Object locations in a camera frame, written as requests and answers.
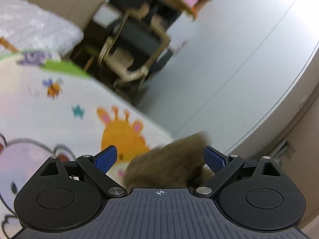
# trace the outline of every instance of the orange object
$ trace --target orange object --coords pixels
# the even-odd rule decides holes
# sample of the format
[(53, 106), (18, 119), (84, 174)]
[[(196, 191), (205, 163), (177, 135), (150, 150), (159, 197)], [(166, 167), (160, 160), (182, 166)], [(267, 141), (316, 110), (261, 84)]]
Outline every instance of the orange object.
[(47, 95), (49, 97), (52, 97), (53, 99), (58, 97), (58, 95), (61, 93), (61, 86), (58, 83), (53, 83), (51, 86), (47, 89)]
[(0, 45), (4, 46), (6, 50), (11, 52), (18, 52), (19, 50), (15, 48), (12, 44), (10, 44), (4, 37), (0, 37)]
[(97, 108), (96, 112), (100, 120), (105, 124), (102, 136), (101, 150), (114, 145), (117, 149), (117, 162), (130, 162), (135, 156), (144, 154), (150, 149), (145, 145), (145, 138), (141, 136), (143, 123), (135, 120), (129, 123), (130, 113), (124, 110), (125, 119), (118, 118), (118, 107), (112, 106), (115, 119), (103, 108)]

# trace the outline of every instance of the blue gripper pad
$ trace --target blue gripper pad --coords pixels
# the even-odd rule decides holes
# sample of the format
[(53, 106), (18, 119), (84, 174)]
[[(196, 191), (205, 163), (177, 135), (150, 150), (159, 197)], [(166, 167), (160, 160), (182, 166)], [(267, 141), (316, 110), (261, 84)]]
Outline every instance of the blue gripper pad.
[(229, 163), (228, 157), (216, 149), (208, 146), (204, 151), (204, 160), (208, 167), (216, 174)]
[(107, 173), (117, 160), (117, 150), (115, 146), (109, 146), (95, 156), (94, 165), (102, 172)]

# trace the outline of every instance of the cartoon giraffe print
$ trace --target cartoon giraffe print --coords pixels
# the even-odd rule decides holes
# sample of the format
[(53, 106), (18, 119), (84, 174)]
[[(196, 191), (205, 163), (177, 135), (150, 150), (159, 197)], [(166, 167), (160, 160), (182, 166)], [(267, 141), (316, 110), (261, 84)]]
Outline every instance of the cartoon giraffe print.
[(117, 163), (130, 162), (135, 156), (148, 152), (150, 149), (145, 145), (145, 138), (141, 135), (143, 123), (135, 120), (130, 125), (130, 113), (127, 110), (124, 110), (125, 119), (119, 119), (118, 107), (112, 106), (112, 111), (115, 115), (114, 120), (111, 120), (103, 108), (97, 108), (97, 115), (105, 124), (101, 150), (114, 145), (117, 149)]

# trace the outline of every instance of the crosshair marking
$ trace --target crosshair marking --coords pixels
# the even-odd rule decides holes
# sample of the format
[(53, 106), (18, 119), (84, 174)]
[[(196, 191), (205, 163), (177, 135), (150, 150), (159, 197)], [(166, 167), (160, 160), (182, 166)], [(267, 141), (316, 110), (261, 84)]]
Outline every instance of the crosshair marking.
[(164, 191), (160, 190), (160, 191), (157, 191), (155, 193), (161, 196), (161, 195), (163, 195), (164, 193), (167, 193), (167, 192), (164, 192)]

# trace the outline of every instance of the play mat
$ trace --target play mat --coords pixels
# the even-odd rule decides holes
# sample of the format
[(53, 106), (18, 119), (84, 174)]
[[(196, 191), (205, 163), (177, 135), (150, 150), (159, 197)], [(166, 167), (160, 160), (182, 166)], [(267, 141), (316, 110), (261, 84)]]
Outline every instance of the play mat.
[(118, 160), (108, 175), (121, 183), (131, 159), (171, 140), (57, 54), (37, 50), (0, 57), (0, 238), (20, 230), (15, 195), (50, 155), (74, 160), (115, 145)]

